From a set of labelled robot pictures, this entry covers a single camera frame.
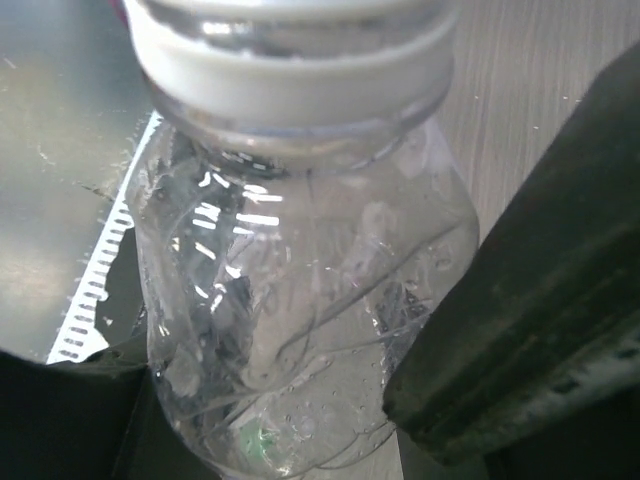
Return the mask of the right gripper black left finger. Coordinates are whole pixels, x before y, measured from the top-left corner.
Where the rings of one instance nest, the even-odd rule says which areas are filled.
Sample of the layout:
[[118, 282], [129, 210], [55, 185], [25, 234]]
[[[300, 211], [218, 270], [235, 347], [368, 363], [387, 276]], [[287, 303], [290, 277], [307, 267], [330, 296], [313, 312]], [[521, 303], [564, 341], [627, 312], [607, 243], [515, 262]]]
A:
[[80, 363], [1, 354], [4, 479], [214, 479], [166, 420], [138, 335]]

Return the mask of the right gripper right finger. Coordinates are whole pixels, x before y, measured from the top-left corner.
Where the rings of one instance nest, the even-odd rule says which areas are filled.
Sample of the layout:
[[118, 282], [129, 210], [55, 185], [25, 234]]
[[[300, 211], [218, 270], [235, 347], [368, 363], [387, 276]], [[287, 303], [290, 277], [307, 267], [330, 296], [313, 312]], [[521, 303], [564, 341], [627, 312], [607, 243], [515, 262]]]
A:
[[637, 479], [639, 387], [458, 465], [438, 464], [403, 433], [399, 452], [405, 479]]

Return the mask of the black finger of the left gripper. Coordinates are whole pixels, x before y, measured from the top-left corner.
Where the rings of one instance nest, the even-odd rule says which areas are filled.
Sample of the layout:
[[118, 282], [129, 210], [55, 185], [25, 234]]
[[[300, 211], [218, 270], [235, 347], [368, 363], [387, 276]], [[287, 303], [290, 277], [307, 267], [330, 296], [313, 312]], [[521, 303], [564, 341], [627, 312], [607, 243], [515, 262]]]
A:
[[454, 465], [639, 381], [639, 49], [594, 79], [392, 375], [387, 417]]

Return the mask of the clear plastic bottle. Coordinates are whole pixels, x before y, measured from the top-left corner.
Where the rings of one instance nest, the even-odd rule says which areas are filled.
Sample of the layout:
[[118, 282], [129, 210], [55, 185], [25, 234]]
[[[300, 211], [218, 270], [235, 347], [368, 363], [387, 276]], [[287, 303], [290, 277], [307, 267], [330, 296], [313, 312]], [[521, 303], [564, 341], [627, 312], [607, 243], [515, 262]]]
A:
[[254, 135], [165, 116], [144, 78], [162, 122], [127, 202], [172, 429], [226, 479], [401, 478], [384, 389], [478, 245], [446, 95]]

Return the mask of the white bottle cap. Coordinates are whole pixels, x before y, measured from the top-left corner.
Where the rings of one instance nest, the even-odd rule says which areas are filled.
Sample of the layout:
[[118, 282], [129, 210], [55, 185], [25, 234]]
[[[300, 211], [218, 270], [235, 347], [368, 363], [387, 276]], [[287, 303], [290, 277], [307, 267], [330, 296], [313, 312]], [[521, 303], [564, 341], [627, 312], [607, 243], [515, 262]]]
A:
[[274, 134], [391, 120], [446, 95], [457, 1], [128, 1], [165, 116]]

